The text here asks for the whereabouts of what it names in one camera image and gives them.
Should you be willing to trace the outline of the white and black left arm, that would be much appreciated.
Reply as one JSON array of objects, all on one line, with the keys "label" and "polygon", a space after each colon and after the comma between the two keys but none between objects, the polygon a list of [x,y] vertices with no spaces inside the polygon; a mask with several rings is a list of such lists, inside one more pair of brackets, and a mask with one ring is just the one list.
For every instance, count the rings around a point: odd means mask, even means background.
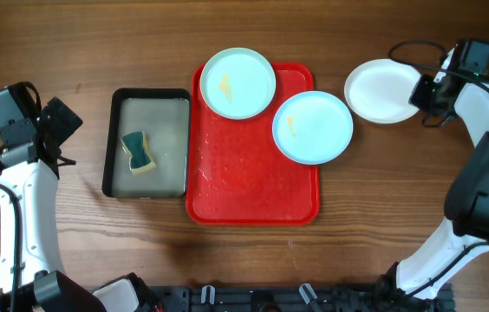
[{"label": "white and black left arm", "polygon": [[134,273],[95,291],[64,272],[55,221],[59,146],[82,125],[61,100],[0,100],[0,311],[152,311]]}]

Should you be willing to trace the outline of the green and yellow sponge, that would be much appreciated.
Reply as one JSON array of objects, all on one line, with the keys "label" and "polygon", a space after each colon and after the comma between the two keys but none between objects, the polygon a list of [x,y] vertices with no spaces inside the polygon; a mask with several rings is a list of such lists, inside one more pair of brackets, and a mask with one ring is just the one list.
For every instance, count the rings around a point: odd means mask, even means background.
[{"label": "green and yellow sponge", "polygon": [[129,157],[129,169],[132,174],[141,174],[153,170],[157,165],[147,144],[144,132],[132,132],[121,137],[123,150]]}]

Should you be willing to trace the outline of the white plate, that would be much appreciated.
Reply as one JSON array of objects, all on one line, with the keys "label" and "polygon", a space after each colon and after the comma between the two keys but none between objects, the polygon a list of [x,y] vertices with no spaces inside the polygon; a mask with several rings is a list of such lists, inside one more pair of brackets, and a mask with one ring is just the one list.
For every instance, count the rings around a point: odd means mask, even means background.
[{"label": "white plate", "polygon": [[376,59],[349,74],[344,96],[350,109],[364,120],[394,124],[419,112],[409,99],[420,78],[421,73],[411,66]]}]

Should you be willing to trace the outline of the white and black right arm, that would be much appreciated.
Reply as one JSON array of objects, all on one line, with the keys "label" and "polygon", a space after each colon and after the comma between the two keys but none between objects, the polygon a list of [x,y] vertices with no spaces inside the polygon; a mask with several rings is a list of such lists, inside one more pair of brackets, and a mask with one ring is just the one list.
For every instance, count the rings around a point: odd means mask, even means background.
[{"label": "white and black right arm", "polygon": [[377,308],[427,309],[450,278],[489,251],[489,84],[465,84],[453,111],[465,123],[474,151],[446,195],[440,225],[378,279]]}]

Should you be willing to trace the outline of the light blue plate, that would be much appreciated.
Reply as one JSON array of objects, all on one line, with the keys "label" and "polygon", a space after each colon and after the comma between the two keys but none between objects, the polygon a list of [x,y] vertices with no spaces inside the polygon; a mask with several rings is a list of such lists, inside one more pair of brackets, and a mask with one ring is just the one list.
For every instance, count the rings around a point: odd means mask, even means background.
[{"label": "light blue plate", "polygon": [[346,105],[332,94],[305,91],[277,110],[272,136],[279,151],[304,165],[320,165],[341,155],[354,132]]}]

